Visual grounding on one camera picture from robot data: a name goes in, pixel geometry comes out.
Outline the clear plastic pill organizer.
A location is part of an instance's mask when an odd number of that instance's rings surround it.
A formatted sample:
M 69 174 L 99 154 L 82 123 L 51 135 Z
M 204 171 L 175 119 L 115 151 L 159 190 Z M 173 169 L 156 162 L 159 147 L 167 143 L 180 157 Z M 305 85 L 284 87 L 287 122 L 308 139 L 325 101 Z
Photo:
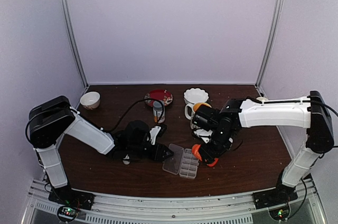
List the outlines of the clear plastic pill organizer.
M 179 175 L 182 178 L 195 179 L 198 172 L 199 160 L 192 154 L 192 150 L 175 144 L 170 144 L 169 149 L 174 155 L 164 161 L 162 166 L 163 171 Z

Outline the orange pill bottle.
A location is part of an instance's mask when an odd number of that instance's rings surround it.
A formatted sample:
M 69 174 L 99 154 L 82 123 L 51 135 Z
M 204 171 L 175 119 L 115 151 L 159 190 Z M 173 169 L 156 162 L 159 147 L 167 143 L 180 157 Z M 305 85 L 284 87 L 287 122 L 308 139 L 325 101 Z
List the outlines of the orange pill bottle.
M 206 143 L 193 145 L 192 154 L 209 167 L 214 167 L 219 159 L 217 153 Z

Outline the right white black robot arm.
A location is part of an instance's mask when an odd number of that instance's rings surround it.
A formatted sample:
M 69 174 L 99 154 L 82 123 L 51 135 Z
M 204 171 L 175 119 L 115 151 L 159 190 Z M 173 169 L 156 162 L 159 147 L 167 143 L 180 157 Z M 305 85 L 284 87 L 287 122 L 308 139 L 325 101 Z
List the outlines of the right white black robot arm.
M 274 203 L 283 203 L 308 175 L 316 161 L 336 148 L 331 113 L 318 91 L 294 99 L 258 100 L 252 97 L 230 99 L 221 109 L 201 105 L 192 123 L 210 132 L 208 142 L 192 147 L 193 155 L 213 167 L 230 150 L 235 135 L 244 128 L 274 126 L 305 130 L 306 137 L 291 162 L 281 171 L 271 191 Z

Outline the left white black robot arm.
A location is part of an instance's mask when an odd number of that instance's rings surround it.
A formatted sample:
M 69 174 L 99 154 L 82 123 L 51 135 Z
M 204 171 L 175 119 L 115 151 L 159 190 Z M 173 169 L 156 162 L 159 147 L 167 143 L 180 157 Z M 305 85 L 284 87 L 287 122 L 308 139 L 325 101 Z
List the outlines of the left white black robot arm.
M 156 141 L 165 131 L 166 125 L 156 123 L 149 127 L 141 120 L 129 122 L 118 132 L 114 128 L 106 130 L 86 120 L 67 97 L 58 96 L 29 112 L 25 136 L 49 178 L 51 191 L 63 204 L 71 205 L 76 193 L 69 184 L 56 146 L 62 135 L 70 135 L 109 158 L 128 161 L 134 155 L 163 162 L 174 155 Z

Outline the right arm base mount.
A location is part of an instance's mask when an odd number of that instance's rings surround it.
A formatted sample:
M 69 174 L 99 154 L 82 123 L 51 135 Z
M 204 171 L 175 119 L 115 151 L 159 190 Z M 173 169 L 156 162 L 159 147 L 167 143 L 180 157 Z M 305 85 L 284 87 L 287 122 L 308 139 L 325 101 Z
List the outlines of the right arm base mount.
M 256 209 L 270 208 L 298 199 L 298 195 L 294 190 L 277 190 L 276 188 L 255 192 L 252 196 Z

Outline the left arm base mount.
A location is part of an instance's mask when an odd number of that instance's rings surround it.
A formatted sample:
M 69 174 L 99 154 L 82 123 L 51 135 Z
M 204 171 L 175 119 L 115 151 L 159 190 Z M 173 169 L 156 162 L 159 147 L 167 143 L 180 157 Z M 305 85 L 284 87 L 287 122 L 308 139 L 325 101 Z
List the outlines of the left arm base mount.
M 91 210 L 94 199 L 95 195 L 92 193 L 74 190 L 51 192 L 48 196 L 49 201 L 83 210 Z

